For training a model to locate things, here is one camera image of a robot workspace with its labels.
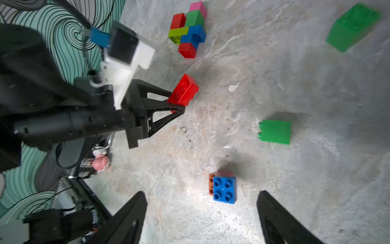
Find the lego brick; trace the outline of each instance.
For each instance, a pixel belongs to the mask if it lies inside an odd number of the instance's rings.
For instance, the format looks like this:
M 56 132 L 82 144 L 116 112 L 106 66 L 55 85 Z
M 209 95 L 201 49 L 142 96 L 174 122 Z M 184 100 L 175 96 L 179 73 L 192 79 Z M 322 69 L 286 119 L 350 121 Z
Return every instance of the lego brick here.
M 237 199 L 236 178 L 234 176 L 214 176 L 213 194 L 214 201 L 234 204 Z
M 203 18 L 206 19 L 207 10 L 206 10 L 205 6 L 203 5 L 202 1 L 195 2 L 195 3 L 192 3 L 190 5 L 189 11 L 195 11 L 195 10 L 199 10 L 202 13 Z
M 198 42 L 198 39 L 195 37 L 195 35 L 188 34 L 188 35 L 182 36 L 180 43 L 191 43 L 193 45 L 193 47 L 196 50 L 198 50 L 199 42 Z
M 343 53 L 363 39 L 380 16 L 376 10 L 358 3 L 333 24 L 326 41 Z
M 190 34 L 194 35 L 199 43 L 204 43 L 206 39 L 206 33 L 204 32 L 204 29 L 201 25 L 190 26 L 187 35 Z
M 260 122 L 259 139 L 262 141 L 290 144 L 291 122 L 263 119 Z
M 187 106 L 191 99 L 194 98 L 195 93 L 198 91 L 199 87 L 195 80 L 188 74 L 184 74 L 180 82 L 173 90 L 171 96 L 168 98 L 167 102 Z
M 209 174 L 209 195 L 210 196 L 214 195 L 214 190 L 213 190 L 214 176 L 217 175 L 213 173 Z
M 191 43 L 180 43 L 178 51 L 186 59 L 194 59 L 196 56 L 196 48 Z
M 188 12 L 186 24 L 184 26 L 190 27 L 194 25 L 204 26 L 204 18 L 200 10 Z
M 213 195 L 213 178 L 214 176 L 217 176 L 217 175 L 223 175 L 223 176 L 234 176 L 233 175 L 233 172 L 231 171 L 228 171 L 228 170 L 218 170 L 218 171 L 215 171 L 213 173 L 210 173 L 209 174 L 209 195 L 212 196 Z
M 101 32 L 95 27 L 91 28 L 89 37 L 91 42 L 96 43 L 98 46 L 107 47 L 110 44 L 110 35 Z
M 176 45 L 180 44 L 181 36 L 188 34 L 189 27 L 181 27 L 178 29 L 169 30 L 168 37 L 175 43 Z
M 172 18 L 170 29 L 177 29 L 177 28 L 184 27 L 184 25 L 186 24 L 186 20 L 187 18 L 183 13 L 175 14 Z

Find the black cable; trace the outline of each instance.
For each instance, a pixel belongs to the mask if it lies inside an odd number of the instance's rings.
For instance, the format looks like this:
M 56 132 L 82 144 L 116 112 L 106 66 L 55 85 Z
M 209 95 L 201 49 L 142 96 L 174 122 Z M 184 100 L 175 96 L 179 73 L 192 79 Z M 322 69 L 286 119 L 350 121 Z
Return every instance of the black cable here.
M 97 28 L 100 28 L 102 27 L 108 20 L 108 18 L 111 16 L 112 14 L 112 10 L 114 9 L 114 4 L 115 4 L 115 0 L 112 1 L 112 6 L 111 6 L 111 10 L 110 10 L 110 13 L 108 14 L 107 18 L 103 21 L 103 23 L 101 23 Z
M 82 15 L 72 4 L 70 4 L 68 1 L 65 0 L 52 0 L 53 3 L 57 4 L 60 7 L 63 7 L 65 10 L 67 10 L 73 17 L 76 18 L 83 26 L 85 26 L 88 29 L 91 29 L 92 24 L 89 22 L 89 20 Z
M 66 190 L 72 189 L 72 188 L 74 188 L 74 187 L 69 187 L 69 188 L 66 188 L 66 189 L 64 189 L 64 190 L 62 190 L 62 191 L 57 192 L 57 193 L 54 194 L 52 197 L 48 198 L 46 201 L 44 201 L 43 203 L 41 203 L 41 205 L 39 205 L 37 208 L 40 208 L 40 206 L 44 205 L 45 203 L 47 203 L 47 201 L 49 201 L 50 199 L 54 198 L 54 197 L 57 196 L 58 194 L 60 194 L 60 193 L 62 193 L 62 192 L 64 192 L 64 191 L 66 191 Z
M 87 150 L 85 151 L 84 155 L 77 161 L 75 162 L 74 164 L 72 164 L 71 166 L 67 166 L 67 167 L 63 167 L 62 165 L 60 165 L 60 163 L 58 162 L 58 159 L 60 157 L 60 154 L 62 152 L 62 149 L 64 148 L 64 142 L 61 142 L 57 145 L 57 147 L 55 148 L 55 162 L 57 163 L 57 165 L 63 169 L 71 169 L 73 167 L 75 167 L 76 165 L 79 165 L 81 163 L 81 161 L 88 155 L 88 153 L 94 148 L 95 145 L 97 145 L 99 142 L 103 141 L 104 139 L 106 139 L 108 136 L 108 134 L 105 134 L 105 135 L 101 135 L 99 136 L 95 141 L 93 141 L 93 143 L 87 148 Z

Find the swirl patterned wall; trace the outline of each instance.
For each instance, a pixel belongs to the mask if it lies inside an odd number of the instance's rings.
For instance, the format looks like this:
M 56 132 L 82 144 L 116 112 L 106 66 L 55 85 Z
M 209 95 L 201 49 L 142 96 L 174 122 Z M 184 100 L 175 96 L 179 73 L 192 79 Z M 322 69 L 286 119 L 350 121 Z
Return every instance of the swirl patterned wall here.
M 110 32 L 114 20 L 119 20 L 126 0 L 68 0 L 90 23 L 104 32 Z M 86 76 L 89 65 L 83 56 L 83 28 L 66 10 L 46 0 L 0 0 L 0 23 L 22 25 L 40 32 L 64 80 Z M 87 41 L 86 53 L 91 68 L 100 71 L 98 47 Z M 4 172 L 5 190 L 0 199 L 0 225 L 24 218 L 52 191 L 37 193 L 35 175 L 45 152 L 26 145 L 22 147 L 21 167 Z

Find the blue connector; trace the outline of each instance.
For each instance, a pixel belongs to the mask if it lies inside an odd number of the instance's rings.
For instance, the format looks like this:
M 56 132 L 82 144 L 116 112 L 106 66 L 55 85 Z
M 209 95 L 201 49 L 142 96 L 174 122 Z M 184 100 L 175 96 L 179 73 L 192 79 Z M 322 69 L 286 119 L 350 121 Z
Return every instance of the blue connector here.
M 214 176 L 214 201 L 234 204 L 237 199 L 235 176 Z
M 188 29 L 188 34 L 194 35 L 199 43 L 204 43 L 206 39 L 206 33 L 204 32 L 203 27 L 201 25 L 191 26 Z
M 105 32 L 101 32 L 95 27 L 90 30 L 91 42 L 96 43 L 98 46 L 107 47 L 110 44 L 110 35 Z
M 198 39 L 193 34 L 181 36 L 180 43 L 191 43 L 196 50 L 198 50 Z

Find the lime green lego brick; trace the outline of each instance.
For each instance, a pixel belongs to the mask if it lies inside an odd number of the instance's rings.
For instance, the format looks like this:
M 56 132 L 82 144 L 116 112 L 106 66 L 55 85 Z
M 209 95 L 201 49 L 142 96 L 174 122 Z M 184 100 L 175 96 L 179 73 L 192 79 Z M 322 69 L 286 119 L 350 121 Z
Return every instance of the lime green lego brick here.
M 378 11 L 358 3 L 333 24 L 326 41 L 343 53 L 363 39 L 380 17 Z
M 171 29 L 168 33 L 168 38 L 173 41 L 176 45 L 180 44 L 181 36 L 188 34 L 189 27 L 181 27 L 177 29 Z
M 290 144 L 291 122 L 263 119 L 259 124 L 259 128 L 261 129 L 261 133 L 259 133 L 260 140 Z
M 177 29 L 171 29 L 171 30 L 169 30 L 168 37 L 187 35 L 188 29 L 189 29 L 189 27 L 181 27 L 181 28 L 177 28 Z
M 190 27 L 195 25 L 204 26 L 204 18 L 200 10 L 188 12 L 186 24 L 184 26 Z

